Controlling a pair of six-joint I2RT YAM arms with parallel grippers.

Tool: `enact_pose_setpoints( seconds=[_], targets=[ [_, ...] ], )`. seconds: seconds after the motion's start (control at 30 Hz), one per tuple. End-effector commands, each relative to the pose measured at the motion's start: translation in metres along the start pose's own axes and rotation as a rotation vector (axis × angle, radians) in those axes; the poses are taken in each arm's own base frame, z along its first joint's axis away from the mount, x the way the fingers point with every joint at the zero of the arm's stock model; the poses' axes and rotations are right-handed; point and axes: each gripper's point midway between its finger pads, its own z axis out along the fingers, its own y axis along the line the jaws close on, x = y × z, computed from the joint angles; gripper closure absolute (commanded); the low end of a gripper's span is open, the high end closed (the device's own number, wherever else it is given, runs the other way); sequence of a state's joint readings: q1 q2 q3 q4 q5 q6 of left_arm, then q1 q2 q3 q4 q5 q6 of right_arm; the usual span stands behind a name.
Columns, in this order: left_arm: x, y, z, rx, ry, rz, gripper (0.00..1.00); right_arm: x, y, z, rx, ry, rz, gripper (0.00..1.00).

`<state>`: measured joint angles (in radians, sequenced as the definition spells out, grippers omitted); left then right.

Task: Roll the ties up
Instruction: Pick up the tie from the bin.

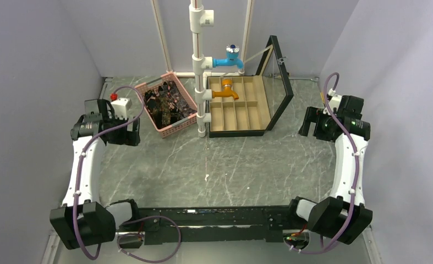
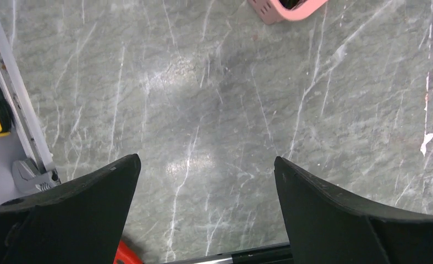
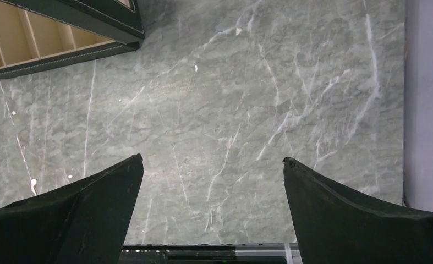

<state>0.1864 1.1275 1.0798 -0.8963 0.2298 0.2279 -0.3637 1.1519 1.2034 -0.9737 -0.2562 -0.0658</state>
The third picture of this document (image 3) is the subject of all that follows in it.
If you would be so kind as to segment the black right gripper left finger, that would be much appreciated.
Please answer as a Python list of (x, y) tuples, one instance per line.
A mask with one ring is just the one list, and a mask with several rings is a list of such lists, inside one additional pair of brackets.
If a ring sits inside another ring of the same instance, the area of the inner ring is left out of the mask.
[(0, 263), (117, 263), (143, 174), (137, 154), (0, 208)]

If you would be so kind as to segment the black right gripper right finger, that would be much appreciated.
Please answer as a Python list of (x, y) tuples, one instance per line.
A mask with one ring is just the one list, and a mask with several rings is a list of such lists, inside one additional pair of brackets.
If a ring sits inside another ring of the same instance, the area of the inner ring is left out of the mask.
[(291, 157), (283, 166), (304, 263), (433, 263), (433, 212), (374, 198)]

